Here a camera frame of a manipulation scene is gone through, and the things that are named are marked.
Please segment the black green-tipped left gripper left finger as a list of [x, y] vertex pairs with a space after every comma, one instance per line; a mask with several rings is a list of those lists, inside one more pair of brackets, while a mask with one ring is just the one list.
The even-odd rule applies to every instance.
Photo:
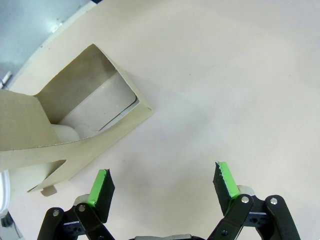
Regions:
[[98, 171], [89, 194], [79, 196], [65, 211], [60, 207], [47, 210], [38, 233], [39, 240], [113, 240], [105, 227], [115, 185], [109, 169]]

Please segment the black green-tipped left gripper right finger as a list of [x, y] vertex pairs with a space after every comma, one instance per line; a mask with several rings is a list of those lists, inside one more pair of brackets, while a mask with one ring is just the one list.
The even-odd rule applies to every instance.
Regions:
[[214, 189], [223, 218], [209, 240], [236, 240], [243, 227], [255, 228], [262, 240], [299, 240], [289, 208], [280, 195], [259, 199], [252, 188], [237, 185], [226, 162], [215, 163]]

